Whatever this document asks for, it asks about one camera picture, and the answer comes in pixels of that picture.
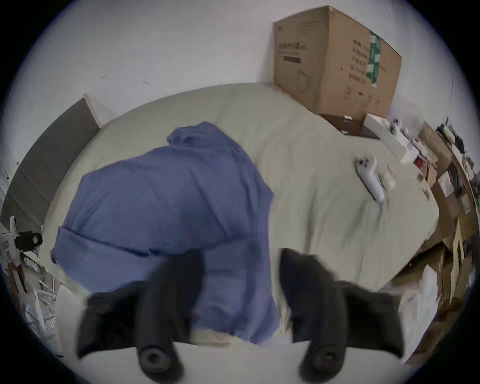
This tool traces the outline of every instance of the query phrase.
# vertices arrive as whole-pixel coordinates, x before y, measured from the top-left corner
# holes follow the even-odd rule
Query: white box
[[[363,125],[378,136],[401,164],[411,164],[417,159],[419,155],[418,149],[413,146],[404,134],[400,132],[392,134],[387,119],[369,113]]]

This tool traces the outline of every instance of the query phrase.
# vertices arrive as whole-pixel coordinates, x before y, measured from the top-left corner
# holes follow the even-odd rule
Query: crumpled fabric
[[[252,343],[278,328],[268,214],[273,194],[215,125],[176,129],[169,146],[85,175],[52,260],[91,292],[147,280],[168,257],[201,250],[193,328]]]

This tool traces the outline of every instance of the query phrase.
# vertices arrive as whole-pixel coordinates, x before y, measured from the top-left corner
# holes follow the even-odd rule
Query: cardboard box
[[[428,186],[432,188],[437,182],[436,168],[423,157],[417,157],[417,159],[414,161],[414,164],[418,167],[418,169],[420,169],[420,172],[427,181]]]
[[[438,157],[437,178],[440,178],[452,162],[452,151],[448,148],[447,144],[445,144],[438,133],[427,123],[423,125],[419,138],[422,139],[428,148]]]
[[[332,7],[275,23],[274,82],[317,115],[387,117],[402,58]]]
[[[468,288],[468,277],[473,270],[472,257],[467,256],[464,258],[460,272],[456,280],[455,290],[453,293],[452,301],[450,302],[450,310],[461,310],[463,307],[463,301],[465,292]]]
[[[453,215],[456,210],[456,200],[447,199],[438,182],[432,186],[432,194],[438,205],[438,223],[435,232],[423,243],[420,249],[421,252],[425,252],[442,242],[443,239],[454,235],[456,230],[455,216]]]

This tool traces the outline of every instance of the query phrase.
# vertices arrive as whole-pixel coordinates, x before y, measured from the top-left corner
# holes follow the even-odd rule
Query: small white object
[[[380,181],[387,192],[396,187],[396,178],[390,171],[383,173],[380,176]]]
[[[365,156],[357,162],[357,172],[365,183],[365,186],[378,203],[385,200],[385,191],[375,171],[377,159],[375,156]]]

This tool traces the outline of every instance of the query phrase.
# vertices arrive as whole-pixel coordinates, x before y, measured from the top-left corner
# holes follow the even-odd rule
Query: paper
[[[463,210],[465,211],[465,214],[468,215],[472,210],[472,206],[470,205],[470,199],[468,198],[467,194],[464,194],[462,196],[462,205],[463,205]]]
[[[413,355],[437,314],[440,302],[440,299],[437,300],[437,293],[437,273],[427,265],[420,283],[407,286],[400,299],[398,314],[405,341],[403,363]]]
[[[453,187],[452,181],[450,180],[450,174],[448,172],[445,172],[442,176],[440,176],[438,183],[440,184],[445,197],[448,197],[455,192],[455,188]]]

